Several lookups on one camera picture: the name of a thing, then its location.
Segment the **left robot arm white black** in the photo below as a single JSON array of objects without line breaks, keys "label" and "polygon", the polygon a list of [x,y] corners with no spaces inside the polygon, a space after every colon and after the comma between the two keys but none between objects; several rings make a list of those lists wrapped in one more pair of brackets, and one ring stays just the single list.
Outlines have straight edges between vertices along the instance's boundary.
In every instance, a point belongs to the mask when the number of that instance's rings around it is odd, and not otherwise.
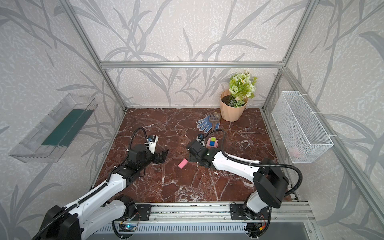
[{"label": "left robot arm white black", "polygon": [[109,222],[135,217],[135,201],[125,195],[113,196],[144,176],[151,163],[163,164],[168,151],[156,152],[157,136],[129,145],[128,155],[104,180],[84,196],[64,207],[54,206],[45,215],[35,240],[85,240]]}]

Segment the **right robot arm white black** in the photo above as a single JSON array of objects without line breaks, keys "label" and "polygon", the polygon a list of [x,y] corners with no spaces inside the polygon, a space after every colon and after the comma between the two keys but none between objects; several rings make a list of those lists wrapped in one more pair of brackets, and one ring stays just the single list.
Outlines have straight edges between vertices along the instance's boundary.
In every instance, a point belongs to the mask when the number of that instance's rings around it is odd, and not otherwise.
[{"label": "right robot arm white black", "polygon": [[[217,132],[223,133],[220,147],[206,147],[207,138]],[[295,166],[277,164],[270,159],[252,161],[230,155],[224,151],[225,137],[226,131],[222,129],[199,134],[186,146],[189,161],[204,168],[230,172],[253,183],[256,190],[242,205],[230,204],[232,220],[270,219],[272,208],[279,209],[283,199],[301,186],[302,172]]]}]

